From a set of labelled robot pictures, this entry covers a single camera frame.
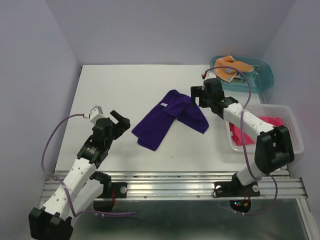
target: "gray wall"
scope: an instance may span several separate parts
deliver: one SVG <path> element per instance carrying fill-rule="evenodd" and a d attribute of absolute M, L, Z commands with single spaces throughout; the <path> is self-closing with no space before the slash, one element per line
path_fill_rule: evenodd
<path fill-rule="evenodd" d="M 28 239 L 44 182 L 40 158 L 69 114 L 79 66 L 44 0 L 0 1 L 0 239 Z M 63 129 L 46 160 L 53 170 Z"/>
<path fill-rule="evenodd" d="M 304 154 L 290 166 L 302 177 L 313 216 L 320 226 L 320 1 L 297 1 L 263 60 L 272 68 L 268 103 L 289 106 L 298 122 Z"/>
<path fill-rule="evenodd" d="M 81 64 L 262 58 L 294 0 L 46 0 Z"/>

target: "teal plastic bin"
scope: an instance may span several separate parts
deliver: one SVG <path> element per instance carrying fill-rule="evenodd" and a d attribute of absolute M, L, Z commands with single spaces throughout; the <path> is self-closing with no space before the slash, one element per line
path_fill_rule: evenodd
<path fill-rule="evenodd" d="M 215 56 L 212 58 L 210 67 L 215 65 L 217 59 L 224 56 Z M 269 89 L 274 84 L 274 75 L 272 74 L 271 68 L 268 64 L 263 61 L 244 58 L 244 57 L 233 57 L 237 61 L 244 62 L 246 64 L 252 65 L 254 70 L 252 72 L 244 73 L 251 85 L 253 93 L 261 93 L 262 91 Z M 222 88 L 224 90 L 238 91 L 238 92 L 249 92 L 248 84 L 243 76 L 240 78 L 234 78 L 230 83 L 221 80 Z"/>

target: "white laundry basket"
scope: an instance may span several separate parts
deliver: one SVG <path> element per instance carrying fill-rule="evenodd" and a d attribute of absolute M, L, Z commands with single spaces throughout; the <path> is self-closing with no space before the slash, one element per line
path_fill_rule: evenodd
<path fill-rule="evenodd" d="M 283 105 L 259 104 L 247 106 L 246 110 L 257 117 L 281 118 L 283 125 L 289 129 L 294 154 L 301 154 L 304 151 L 305 148 L 302 137 L 296 119 L 290 108 Z M 243 146 L 236 145 L 232 139 L 232 132 L 230 131 L 229 122 L 227 121 L 226 134 L 230 147 L 237 152 L 243 152 Z M 248 153 L 254 153 L 256 151 L 256 144 L 246 145 L 246 150 Z"/>

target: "purple cloth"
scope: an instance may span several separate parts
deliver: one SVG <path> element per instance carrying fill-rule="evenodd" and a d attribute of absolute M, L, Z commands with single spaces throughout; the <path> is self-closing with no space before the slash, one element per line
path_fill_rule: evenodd
<path fill-rule="evenodd" d="M 135 126 L 132 133 L 138 137 L 139 145 L 155 151 L 175 119 L 202 134 L 209 127 L 199 107 L 192 106 L 191 97 L 171 90 Z"/>

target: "tabletop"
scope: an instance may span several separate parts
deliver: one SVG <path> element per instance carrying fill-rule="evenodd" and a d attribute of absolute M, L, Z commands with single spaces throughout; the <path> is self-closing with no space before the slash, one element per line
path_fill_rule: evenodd
<path fill-rule="evenodd" d="M 112 143 L 108 157 L 100 171 L 142 172 L 202 172 L 239 171 L 245 166 L 244 155 L 228 145 L 226 123 L 202 108 L 209 128 L 201 134 L 179 121 L 174 121 L 156 151 L 137 143 L 131 130 L 165 96 L 175 89 L 190 96 L 191 86 L 202 85 L 201 73 L 209 65 L 84 65 L 73 100 L 71 113 L 88 113 L 101 106 L 105 117 L 116 110 L 129 118 L 131 129 Z M 244 104 L 248 93 L 225 91 Z M 250 104 L 260 104 L 253 93 Z M 87 119 L 68 121 L 62 141 L 56 171 L 69 171 L 77 153 L 92 134 L 92 123 Z"/>

